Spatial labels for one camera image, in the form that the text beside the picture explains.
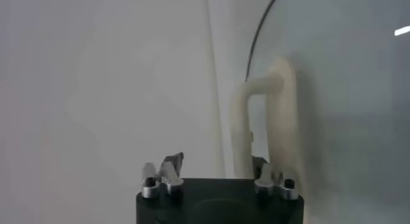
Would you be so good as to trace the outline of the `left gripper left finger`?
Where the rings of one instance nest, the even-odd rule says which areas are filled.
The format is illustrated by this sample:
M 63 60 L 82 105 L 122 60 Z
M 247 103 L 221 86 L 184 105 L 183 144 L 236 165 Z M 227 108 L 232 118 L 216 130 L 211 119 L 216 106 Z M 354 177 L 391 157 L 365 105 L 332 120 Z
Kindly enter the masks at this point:
M 168 195 L 175 195 L 183 190 L 184 180 L 180 177 L 184 154 L 182 152 L 166 156 L 157 170 L 154 163 L 145 163 L 142 168 L 140 194 L 143 198 L 157 198 L 161 185 Z

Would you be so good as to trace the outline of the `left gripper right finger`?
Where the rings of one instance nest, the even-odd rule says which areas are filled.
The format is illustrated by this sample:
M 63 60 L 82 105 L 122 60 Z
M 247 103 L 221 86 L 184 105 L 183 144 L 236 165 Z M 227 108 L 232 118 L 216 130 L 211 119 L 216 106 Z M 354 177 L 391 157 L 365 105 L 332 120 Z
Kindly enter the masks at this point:
M 296 183 L 291 178 L 286 178 L 283 172 L 275 177 L 270 163 L 263 157 L 252 157 L 254 172 L 254 186 L 257 194 L 264 193 L 272 196 L 277 193 L 283 200 L 297 200 L 299 193 Z

